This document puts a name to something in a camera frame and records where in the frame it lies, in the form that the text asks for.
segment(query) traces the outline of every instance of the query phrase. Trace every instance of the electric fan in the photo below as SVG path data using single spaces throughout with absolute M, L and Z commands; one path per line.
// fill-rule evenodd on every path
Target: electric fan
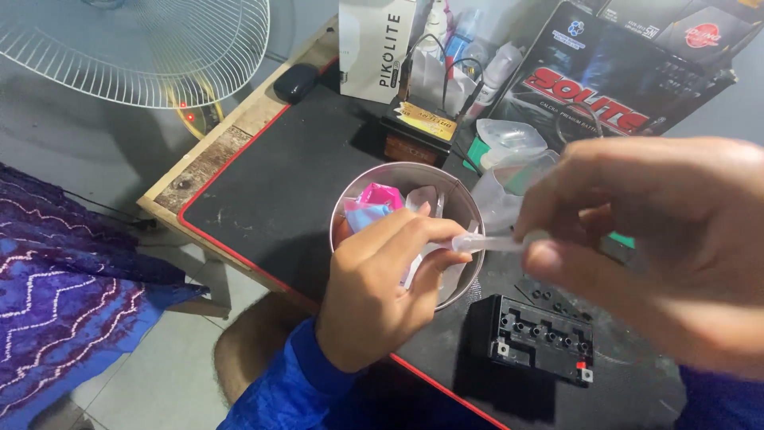
M 0 53 L 70 88 L 157 109 L 209 105 L 263 59 L 268 0 L 0 0 Z

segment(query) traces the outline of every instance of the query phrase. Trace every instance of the small battery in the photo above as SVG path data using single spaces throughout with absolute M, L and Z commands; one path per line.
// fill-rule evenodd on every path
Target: small battery
M 456 140 L 457 122 L 417 96 L 396 96 L 381 120 L 387 129 L 384 154 L 395 161 L 414 161 L 442 168 Z

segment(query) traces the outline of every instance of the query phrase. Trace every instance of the red logo sticker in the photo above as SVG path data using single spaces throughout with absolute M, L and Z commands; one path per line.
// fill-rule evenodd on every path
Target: red logo sticker
M 721 39 L 719 27 L 716 24 L 700 24 L 695 28 L 690 28 L 685 32 L 687 45 L 690 47 L 719 46 Z

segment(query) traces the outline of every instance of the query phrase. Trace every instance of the dropper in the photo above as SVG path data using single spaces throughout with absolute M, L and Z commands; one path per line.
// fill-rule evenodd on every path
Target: dropper
M 501 251 L 501 252 L 525 252 L 531 243 L 536 240 L 549 239 L 551 236 L 544 230 L 534 230 L 526 234 L 522 243 L 518 243 L 512 236 L 484 236 L 477 233 L 465 233 L 456 236 L 451 241 L 452 249 L 456 252 L 474 254 L 476 252 Z

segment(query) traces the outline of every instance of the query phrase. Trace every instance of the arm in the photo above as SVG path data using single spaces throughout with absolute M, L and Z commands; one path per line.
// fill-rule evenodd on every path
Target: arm
M 297 326 L 218 430 L 320 428 L 329 406 L 349 391 L 357 375 L 337 370 L 326 359 L 314 323 L 311 318 Z
M 687 388 L 687 405 L 675 423 L 676 430 L 764 428 L 764 383 L 736 380 L 685 366 L 680 369 Z

